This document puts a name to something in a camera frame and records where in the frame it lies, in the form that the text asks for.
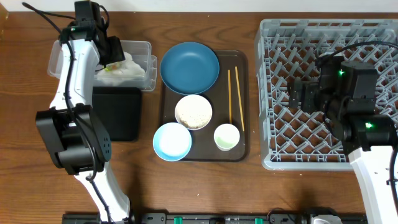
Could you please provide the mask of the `dark blue plate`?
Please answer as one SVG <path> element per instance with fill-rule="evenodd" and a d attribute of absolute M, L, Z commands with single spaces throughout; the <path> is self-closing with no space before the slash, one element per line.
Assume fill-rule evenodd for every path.
<path fill-rule="evenodd" d="M 170 90 L 181 95 L 200 94 L 217 81 L 220 63 L 215 52 L 198 42 L 171 47 L 160 63 L 160 76 Z"/>

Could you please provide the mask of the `yellow green snack wrapper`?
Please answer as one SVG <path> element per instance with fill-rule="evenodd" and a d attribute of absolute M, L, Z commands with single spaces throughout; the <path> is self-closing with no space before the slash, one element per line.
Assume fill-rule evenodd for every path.
<path fill-rule="evenodd" d="M 116 70 L 120 70 L 120 68 L 121 68 L 121 62 L 115 62 L 115 63 L 108 64 L 108 65 L 104 68 L 104 70 L 105 70 L 106 72 L 114 72 L 114 71 L 116 71 Z"/>

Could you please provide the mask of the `white napkin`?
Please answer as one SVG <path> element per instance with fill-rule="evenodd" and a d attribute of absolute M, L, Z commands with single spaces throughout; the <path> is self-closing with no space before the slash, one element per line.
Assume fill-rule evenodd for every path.
<path fill-rule="evenodd" d="M 95 80 L 106 86 L 118 86 L 129 81 L 143 81 L 146 71 L 133 61 L 131 54 L 124 52 L 124 56 L 126 59 L 121 61 L 120 70 L 106 72 L 103 68 L 96 74 Z"/>

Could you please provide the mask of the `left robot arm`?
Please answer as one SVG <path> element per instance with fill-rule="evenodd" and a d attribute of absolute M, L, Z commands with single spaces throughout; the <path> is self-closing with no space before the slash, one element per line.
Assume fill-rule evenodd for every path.
<path fill-rule="evenodd" d="M 98 66 L 122 62 L 120 39 L 108 36 L 105 8 L 93 1 L 75 2 L 75 18 L 59 30 L 59 84 L 49 109 L 35 122 L 54 165 L 75 176 L 91 195 L 101 223 L 133 223 L 131 203 L 110 165 L 111 138 L 92 107 Z"/>

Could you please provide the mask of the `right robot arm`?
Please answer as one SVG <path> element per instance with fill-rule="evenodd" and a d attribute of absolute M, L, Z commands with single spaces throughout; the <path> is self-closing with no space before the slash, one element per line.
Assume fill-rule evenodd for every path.
<path fill-rule="evenodd" d="M 378 72 L 367 62 L 325 55 L 316 81 L 288 84 L 289 108 L 321 112 L 327 130 L 348 156 L 369 223 L 397 223 L 397 130 L 377 114 Z"/>

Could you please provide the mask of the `white cup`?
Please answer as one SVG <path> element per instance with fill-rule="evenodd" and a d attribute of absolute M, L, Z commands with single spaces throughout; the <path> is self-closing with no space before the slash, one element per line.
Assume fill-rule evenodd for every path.
<path fill-rule="evenodd" d="M 215 129 L 213 139 L 219 150 L 229 151 L 238 145 L 239 129 L 232 124 L 222 124 Z"/>

